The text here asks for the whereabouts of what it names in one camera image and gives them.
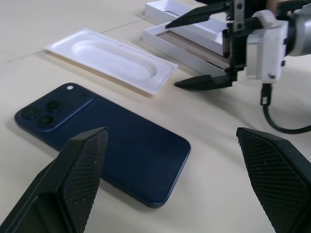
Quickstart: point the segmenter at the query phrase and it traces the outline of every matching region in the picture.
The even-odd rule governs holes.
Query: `table surface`
[[[231,88],[192,93],[173,83],[192,69],[143,44],[155,22],[143,16],[148,0],[5,0],[0,3],[0,222],[36,174],[58,153],[21,130],[14,114],[37,98],[74,82],[186,138],[190,157],[168,202],[150,209],[101,181],[86,233],[273,233],[248,179],[235,136],[238,127],[289,139],[309,160],[311,134],[284,135],[266,123],[261,84],[245,79]],[[173,61],[179,70],[148,97],[102,74],[52,56],[43,47],[90,28]],[[311,57],[288,57],[275,85],[273,118],[283,126],[311,123]]]

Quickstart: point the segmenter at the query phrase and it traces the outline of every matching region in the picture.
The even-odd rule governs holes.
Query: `blue smartphone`
[[[152,208],[167,201],[190,153],[186,139],[75,83],[21,109],[15,121],[59,151],[82,132],[108,127],[102,178]]]

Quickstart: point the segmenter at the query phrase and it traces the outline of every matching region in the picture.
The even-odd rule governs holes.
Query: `human hand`
[[[266,8],[272,11],[274,14],[276,13],[276,7],[279,2],[288,1],[288,0],[267,0]]]

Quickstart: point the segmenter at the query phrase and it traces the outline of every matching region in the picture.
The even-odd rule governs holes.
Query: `camera lens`
[[[52,116],[50,115],[44,115],[41,116],[38,121],[37,124],[40,128],[49,128],[51,127],[53,124],[55,123],[55,120]]]
[[[39,113],[40,113],[40,109],[37,107],[33,107],[33,106],[26,107],[21,112],[23,118],[25,118],[25,119],[34,118],[37,115],[39,115]]]
[[[51,101],[51,102],[48,102],[45,107],[47,111],[58,112],[61,109],[62,105],[58,101]]]

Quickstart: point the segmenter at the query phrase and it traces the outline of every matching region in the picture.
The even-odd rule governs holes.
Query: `smartphone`
[[[82,132],[107,127],[102,178],[152,208],[167,201],[190,153],[186,139],[75,83],[21,109],[15,121],[58,151]]]

